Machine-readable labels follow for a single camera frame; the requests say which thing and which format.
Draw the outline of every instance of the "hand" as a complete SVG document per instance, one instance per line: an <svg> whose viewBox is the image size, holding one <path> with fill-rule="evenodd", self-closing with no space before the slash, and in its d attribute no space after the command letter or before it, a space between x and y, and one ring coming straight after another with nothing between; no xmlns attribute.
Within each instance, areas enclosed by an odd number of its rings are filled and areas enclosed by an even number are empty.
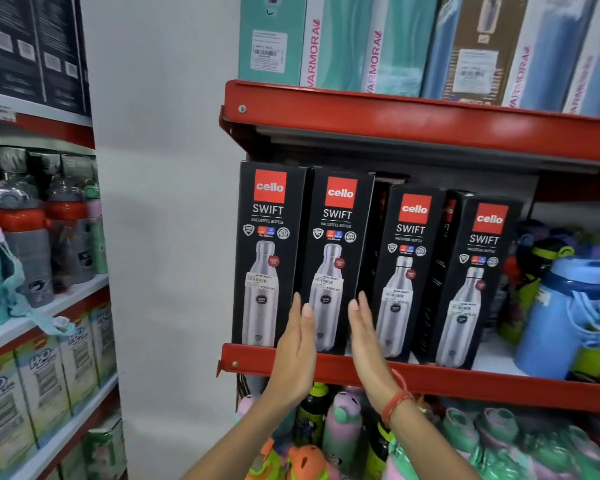
<svg viewBox="0 0 600 480"><path fill-rule="evenodd" d="M384 407L400 391L400 387L393 379L376 337L367 295L360 291L358 298L360 304L355 299L349 302L353 363L371 406L378 414L382 414Z"/></svg>
<svg viewBox="0 0 600 480"><path fill-rule="evenodd" d="M300 312L300 295L294 295L287 329L278 341L276 359L263 396L285 414L309 394L315 374L315 319L308 303Z"/></svg>

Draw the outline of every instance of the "blue water bottle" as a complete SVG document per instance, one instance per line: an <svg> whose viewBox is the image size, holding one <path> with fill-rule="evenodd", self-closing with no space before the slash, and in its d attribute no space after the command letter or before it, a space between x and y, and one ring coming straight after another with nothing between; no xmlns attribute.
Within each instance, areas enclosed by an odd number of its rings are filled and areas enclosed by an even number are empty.
<svg viewBox="0 0 600 480"><path fill-rule="evenodd" d="M556 260L540 284L514 358L532 377L565 379L579 348L600 344L600 261Z"/></svg>

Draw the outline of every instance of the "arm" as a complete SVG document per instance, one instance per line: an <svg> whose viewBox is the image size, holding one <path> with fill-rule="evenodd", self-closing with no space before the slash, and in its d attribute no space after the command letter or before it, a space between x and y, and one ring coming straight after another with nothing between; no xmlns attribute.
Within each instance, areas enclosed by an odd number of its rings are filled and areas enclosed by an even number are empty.
<svg viewBox="0 0 600 480"><path fill-rule="evenodd" d="M296 293L263 395L181 480L244 480L280 421L311 391L316 357L314 336L311 306L305 304L301 314L300 295Z"/></svg>
<svg viewBox="0 0 600 480"><path fill-rule="evenodd" d="M349 322L353 362L369 402L382 414L389 400L400 391L384 358L371 310L364 292L360 304L351 300ZM478 473L447 442L412 401L403 401L391 416L389 427L409 457L420 480L480 480Z"/></svg>

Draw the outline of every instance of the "white shelf surface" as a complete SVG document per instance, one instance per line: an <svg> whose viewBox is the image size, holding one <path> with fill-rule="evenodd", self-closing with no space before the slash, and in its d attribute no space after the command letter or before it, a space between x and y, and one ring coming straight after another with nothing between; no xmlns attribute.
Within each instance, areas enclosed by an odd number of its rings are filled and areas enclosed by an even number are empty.
<svg viewBox="0 0 600 480"><path fill-rule="evenodd" d="M490 335L487 340L480 343L471 370L528 377L527 374L522 372L518 366L513 363L513 355L515 352L515 346L506 343L494 333ZM409 363L419 363L413 353L409 355Z"/></svg>
<svg viewBox="0 0 600 480"><path fill-rule="evenodd" d="M56 295L55 300L51 303L36 309L50 316L55 316L108 284L108 274L96 274L96 277L91 281L72 285L67 292ZM0 347L4 347L10 341L17 339L35 326L28 318L10 318L7 322L0 325Z"/></svg>
<svg viewBox="0 0 600 480"><path fill-rule="evenodd" d="M6 96L4 94L0 94L0 108L11 112L20 112L23 114L29 114L31 116L37 116L39 118L46 118L48 120L62 121L64 123L71 123L80 126L93 126L91 118L88 116L64 111L63 109L46 106L37 102Z"/></svg>
<svg viewBox="0 0 600 480"><path fill-rule="evenodd" d="M113 390L118 384L118 375L115 374L109 382L107 382L102 389L98 391L96 396L88 402L85 408L74 416L69 423L56 433L51 438L48 444L42 449L38 450L38 453L26 462L21 468L11 476L9 480L36 480L40 473L49 466L51 461L56 457L58 453L64 448L64 446L71 441L71 438L76 435L80 427L89 419L92 412L96 411L99 405L102 404L106 396Z"/></svg>

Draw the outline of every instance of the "person's left hand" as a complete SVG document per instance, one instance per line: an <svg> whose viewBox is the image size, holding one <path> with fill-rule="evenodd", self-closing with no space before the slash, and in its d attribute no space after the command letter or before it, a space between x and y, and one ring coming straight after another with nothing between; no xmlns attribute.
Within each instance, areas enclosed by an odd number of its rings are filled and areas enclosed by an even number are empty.
<svg viewBox="0 0 600 480"><path fill-rule="evenodd" d="M315 319L308 303L300 311L300 295L294 295L287 329L278 341L271 378L264 391L285 410L300 404L309 394L315 373Z"/></svg>

